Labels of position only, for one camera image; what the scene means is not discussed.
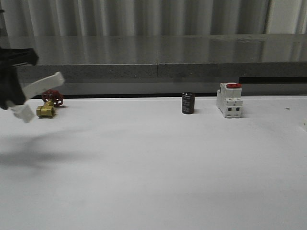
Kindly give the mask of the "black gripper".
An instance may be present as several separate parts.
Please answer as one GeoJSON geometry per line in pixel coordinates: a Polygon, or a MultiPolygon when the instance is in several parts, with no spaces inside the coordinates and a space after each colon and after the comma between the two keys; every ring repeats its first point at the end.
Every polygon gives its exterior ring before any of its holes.
{"type": "Polygon", "coordinates": [[[33,65],[38,62],[38,55],[33,48],[0,49],[0,107],[7,110],[7,101],[15,105],[24,104],[26,97],[18,80],[17,66],[33,65]]]}

